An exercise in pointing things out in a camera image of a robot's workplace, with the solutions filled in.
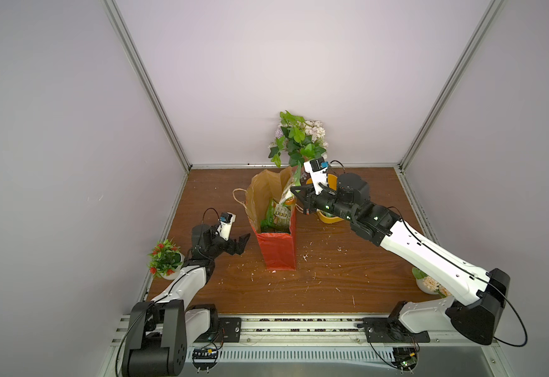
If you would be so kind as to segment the green condiment packet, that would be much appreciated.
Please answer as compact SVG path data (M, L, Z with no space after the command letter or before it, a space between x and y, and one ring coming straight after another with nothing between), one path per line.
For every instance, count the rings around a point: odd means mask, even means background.
M277 232L277 220L275 216L275 210L277 207L277 202L274 199L271 199L268 206L266 207L266 213L264 219L260 222L261 232Z
M283 185L282 195L275 210L278 232L290 232L291 216L296 205L296 197L290 192L290 187L300 185L301 172L300 166L295 167L290 178Z

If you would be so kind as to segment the red paper bag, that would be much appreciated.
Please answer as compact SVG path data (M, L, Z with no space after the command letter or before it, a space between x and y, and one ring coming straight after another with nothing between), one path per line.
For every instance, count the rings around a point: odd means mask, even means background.
M256 235L266 268L296 268L296 200L290 193L295 170L265 170L255 175L249 188L233 190L233 199L244 207Z

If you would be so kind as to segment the green condiment packet top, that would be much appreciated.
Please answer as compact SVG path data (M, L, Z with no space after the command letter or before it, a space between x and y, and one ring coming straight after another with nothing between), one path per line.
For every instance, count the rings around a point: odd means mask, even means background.
M266 213L264 219L260 222L261 232L277 232L277 220L275 216L275 210L277 207L277 202L274 199L271 199L268 206L266 207Z

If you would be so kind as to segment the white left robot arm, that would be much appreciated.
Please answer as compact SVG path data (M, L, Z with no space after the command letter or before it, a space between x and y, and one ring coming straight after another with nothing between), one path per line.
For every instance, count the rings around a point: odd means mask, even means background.
M186 364L187 348L217 328L211 306L189 308L208 283L221 254L241 255L252 236L230 238L231 225L195 226L191 249L178 277L158 296L137 303L131 311L124 350L117 355L117 376L177 376Z

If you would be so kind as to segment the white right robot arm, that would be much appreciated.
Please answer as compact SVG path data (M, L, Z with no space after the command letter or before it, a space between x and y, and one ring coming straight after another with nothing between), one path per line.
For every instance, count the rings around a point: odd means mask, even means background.
M407 331L453 328L480 345L493 342L508 304L506 272L472 265L429 240L399 212L372 202L369 185L357 174L342 174L337 189L319 182L290 191L304 212L321 210L348 221L359 237L405 259L450 292L448 299L402 304L394 318Z

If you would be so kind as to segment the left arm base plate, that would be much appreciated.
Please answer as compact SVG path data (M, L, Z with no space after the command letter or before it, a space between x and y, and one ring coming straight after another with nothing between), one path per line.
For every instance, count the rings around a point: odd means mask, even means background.
M196 342L238 343L241 339L242 320L240 317L220 317L217 325L201 334Z

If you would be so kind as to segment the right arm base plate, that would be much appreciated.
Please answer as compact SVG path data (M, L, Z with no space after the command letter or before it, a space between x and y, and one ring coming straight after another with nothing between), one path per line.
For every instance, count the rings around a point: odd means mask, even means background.
M412 333L397 321L383 317L363 318L356 327L365 333L368 342L377 343L428 343L426 331Z

